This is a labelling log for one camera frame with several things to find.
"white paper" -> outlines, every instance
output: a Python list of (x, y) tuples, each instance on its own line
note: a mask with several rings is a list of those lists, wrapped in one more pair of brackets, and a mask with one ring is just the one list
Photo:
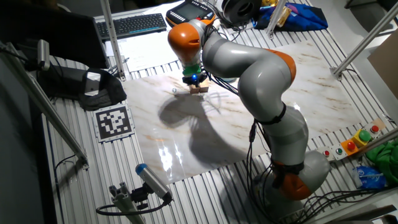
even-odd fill
[(130, 72), (164, 65), (178, 60), (167, 41), (168, 32), (140, 35), (127, 38), (120, 43), (124, 56), (130, 58), (127, 66)]
[[(124, 55), (121, 43), (125, 43), (125, 40), (118, 40), (120, 56)], [(106, 56), (111, 57), (114, 56), (112, 43), (110, 41), (105, 42), (105, 52)]]

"white marble surface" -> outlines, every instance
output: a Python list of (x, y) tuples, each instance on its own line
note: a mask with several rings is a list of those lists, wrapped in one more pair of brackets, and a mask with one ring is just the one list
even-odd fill
[[(311, 42), (275, 50), (296, 61), (282, 99), (303, 113), (310, 138), (360, 122)], [(144, 161), (166, 183), (245, 159), (253, 121), (239, 97), (214, 83), (190, 95), (181, 78), (176, 71), (123, 83)], [(265, 152), (257, 135), (253, 155)]]

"keyboard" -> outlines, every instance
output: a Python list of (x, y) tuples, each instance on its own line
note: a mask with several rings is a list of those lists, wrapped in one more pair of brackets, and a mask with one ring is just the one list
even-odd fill
[[(118, 38), (132, 37), (166, 30), (166, 23), (160, 13), (133, 16), (113, 20)], [(97, 23), (101, 40), (109, 40), (109, 32), (105, 22)]]

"metal bracket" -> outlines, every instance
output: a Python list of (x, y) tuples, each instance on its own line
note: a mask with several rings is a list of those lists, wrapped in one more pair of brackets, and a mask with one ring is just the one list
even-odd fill
[(268, 33), (268, 38), (269, 38), (270, 40), (274, 39), (274, 31), (270, 31), (270, 32)]
[(124, 71), (119, 72), (119, 78), (120, 78), (120, 80), (121, 80), (122, 82), (126, 81), (126, 76), (125, 76), (125, 74), (124, 74)]
[(336, 80), (341, 81), (341, 78), (342, 78), (342, 76), (343, 76), (342, 73), (341, 73), (341, 72), (335, 73), (336, 70), (337, 70), (336, 67), (331, 67), (331, 68), (329, 68), (329, 69), (330, 69), (331, 75), (332, 75)]
[(50, 68), (50, 45), (45, 40), (39, 40), (37, 43), (37, 64), (42, 71)]

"red button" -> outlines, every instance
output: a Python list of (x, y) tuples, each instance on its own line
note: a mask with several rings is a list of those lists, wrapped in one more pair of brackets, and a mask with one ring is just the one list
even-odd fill
[(353, 151), (356, 148), (355, 143), (353, 142), (348, 142), (347, 147), (350, 151)]
[(372, 131), (373, 133), (376, 133), (376, 132), (379, 131), (379, 127), (377, 127), (376, 125), (373, 125), (371, 131)]

